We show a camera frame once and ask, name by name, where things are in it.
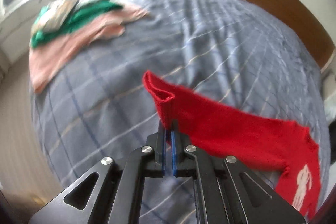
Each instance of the bed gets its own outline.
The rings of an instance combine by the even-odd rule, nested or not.
[[[295,24],[282,19],[299,36],[263,3],[257,4],[265,10],[252,4],[257,1],[123,1],[142,6],[150,16],[127,24],[122,36],[82,50],[41,94],[31,93],[34,128],[61,184],[67,187],[105,156],[128,155],[157,131],[156,109],[142,85],[142,75],[151,70],[242,111],[309,126],[320,145],[321,205],[330,141],[320,68],[334,46],[319,22],[297,24],[319,31],[315,52],[310,36],[300,39]],[[167,158],[164,179],[145,182],[140,223],[196,223],[192,181],[174,178]],[[256,173],[276,186],[279,173]]]

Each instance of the silver screw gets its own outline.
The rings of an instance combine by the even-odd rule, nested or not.
[[[188,152],[195,152],[196,151],[196,146],[194,146],[194,145],[188,145],[185,149]]]
[[[110,157],[105,157],[101,160],[101,163],[104,165],[109,165],[112,162],[112,159]]]
[[[237,161],[237,158],[235,156],[227,156],[226,161],[231,164],[234,164]]]
[[[144,153],[149,153],[152,151],[152,148],[148,145],[145,145],[141,148],[141,151],[144,152]]]

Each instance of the pink garment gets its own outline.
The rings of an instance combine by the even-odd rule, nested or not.
[[[76,32],[59,36],[35,49],[30,48],[29,70],[34,92],[41,93],[82,47],[99,38],[122,35],[125,31],[123,22],[135,21],[147,13],[139,6],[125,4],[122,10],[113,10],[100,15]]]

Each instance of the green garment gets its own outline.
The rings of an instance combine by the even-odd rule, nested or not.
[[[85,5],[78,11],[70,14],[58,31],[52,33],[44,33],[43,31],[38,31],[37,33],[35,33],[31,38],[31,47],[37,48],[40,45],[47,44],[49,41],[60,35],[77,31],[84,25],[94,20],[99,15],[102,15],[111,10],[117,10],[122,8],[123,6],[117,3],[110,2],[109,0],[99,0],[97,2]],[[41,12],[36,19],[36,22],[46,11],[48,11],[48,7],[43,7],[41,9]]]

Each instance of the white print on red sweater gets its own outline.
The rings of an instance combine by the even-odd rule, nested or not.
[[[293,200],[292,206],[300,211],[302,205],[303,205],[303,200],[305,199],[306,193],[307,193],[307,184],[309,183],[309,190],[312,187],[312,178],[311,178],[311,173],[308,169],[308,165],[305,165],[302,170],[297,175],[296,183],[298,185],[295,197]]]

